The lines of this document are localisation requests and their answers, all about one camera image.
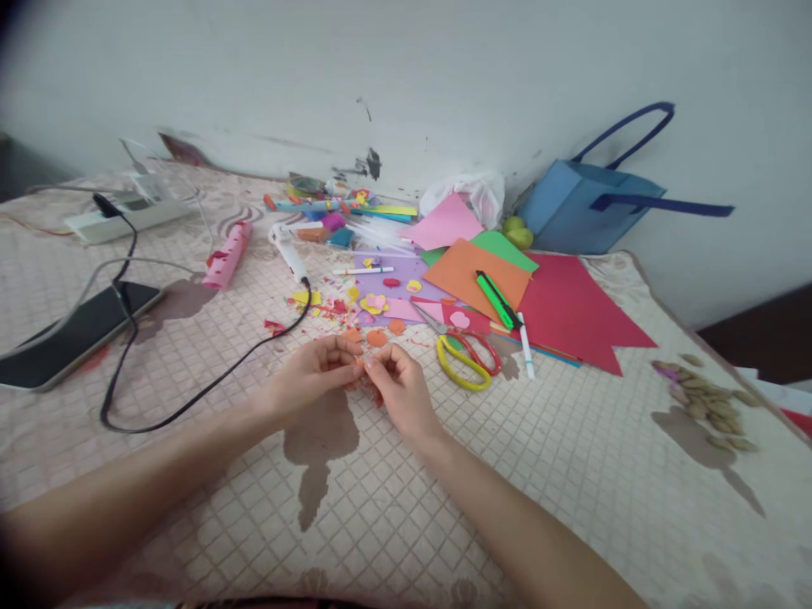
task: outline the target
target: phone screen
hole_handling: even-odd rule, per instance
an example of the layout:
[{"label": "phone screen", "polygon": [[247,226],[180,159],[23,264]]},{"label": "phone screen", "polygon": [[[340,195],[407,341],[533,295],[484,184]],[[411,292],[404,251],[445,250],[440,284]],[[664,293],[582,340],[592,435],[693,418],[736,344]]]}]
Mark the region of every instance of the phone screen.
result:
[{"label": "phone screen", "polygon": [[[121,282],[121,292],[129,299],[130,310],[134,314],[156,303],[162,294],[159,289],[130,282]],[[57,323],[54,321],[25,343],[41,336]],[[0,385],[42,389],[53,379],[64,376],[62,373],[67,374],[78,366],[109,342],[117,330],[128,325],[127,316],[111,286],[86,300],[68,324],[44,343],[0,361]]]}]

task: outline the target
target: plastic bag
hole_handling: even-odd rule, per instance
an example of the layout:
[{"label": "plastic bag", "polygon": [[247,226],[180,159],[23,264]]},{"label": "plastic bag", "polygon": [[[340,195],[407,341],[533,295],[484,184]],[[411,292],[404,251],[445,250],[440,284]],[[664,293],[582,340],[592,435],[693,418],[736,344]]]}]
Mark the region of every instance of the plastic bag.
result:
[{"label": "plastic bag", "polygon": [[420,217],[426,217],[451,193],[465,193],[477,219],[492,230],[505,204],[505,177],[500,173],[464,173],[433,184],[420,197]]}]

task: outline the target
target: yellow scissors handle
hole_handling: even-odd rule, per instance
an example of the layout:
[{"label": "yellow scissors handle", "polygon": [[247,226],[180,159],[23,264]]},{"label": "yellow scissors handle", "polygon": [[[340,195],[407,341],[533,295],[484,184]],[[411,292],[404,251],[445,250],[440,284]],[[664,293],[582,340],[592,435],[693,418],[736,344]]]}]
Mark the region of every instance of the yellow scissors handle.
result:
[{"label": "yellow scissors handle", "polygon": [[[466,381],[464,378],[460,378],[454,371],[451,369],[451,366],[448,364],[448,358],[446,357],[446,351],[451,353],[455,358],[459,359],[463,364],[467,365],[471,370],[476,372],[479,376],[482,377],[483,381],[479,385],[476,383],[472,383],[470,381]],[[446,372],[448,376],[451,377],[451,380],[460,385],[463,389],[468,389],[469,391],[478,392],[478,391],[485,391],[488,387],[491,386],[491,375],[488,374],[488,371],[473,361],[471,358],[466,357],[465,355],[461,354],[457,349],[451,346],[450,342],[448,342],[448,337],[445,334],[442,334],[437,339],[437,357],[440,358],[440,367]]]}]

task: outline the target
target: blue bag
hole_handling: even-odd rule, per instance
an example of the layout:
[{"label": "blue bag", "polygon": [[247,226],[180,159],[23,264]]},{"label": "blue bag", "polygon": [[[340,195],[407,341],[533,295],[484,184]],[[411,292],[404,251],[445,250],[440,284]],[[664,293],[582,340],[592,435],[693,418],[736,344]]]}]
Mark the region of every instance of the blue bag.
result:
[{"label": "blue bag", "polygon": [[[615,131],[654,110],[662,110],[666,116],[616,161],[606,167],[581,162]],[[533,247],[565,254],[605,254],[652,207],[699,216],[730,216],[731,206],[662,199],[666,190],[661,186],[617,171],[672,118],[672,103],[651,104],[613,125],[572,160],[555,161],[518,212],[535,236]]]}]

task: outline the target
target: white marker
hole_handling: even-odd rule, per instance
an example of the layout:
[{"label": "white marker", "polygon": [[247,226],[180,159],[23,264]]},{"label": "white marker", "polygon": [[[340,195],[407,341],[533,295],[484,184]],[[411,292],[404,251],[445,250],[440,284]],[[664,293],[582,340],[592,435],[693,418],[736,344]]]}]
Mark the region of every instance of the white marker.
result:
[{"label": "white marker", "polygon": [[394,266],[382,266],[377,269],[333,269],[333,275],[366,275],[372,272],[394,272]]},{"label": "white marker", "polygon": [[533,370],[533,355],[530,352],[530,341],[527,339],[527,326],[524,324],[524,313],[517,313],[518,320],[522,322],[522,327],[518,333],[522,336],[522,350],[524,351],[524,364],[527,366],[527,376],[530,380],[535,379]]}]

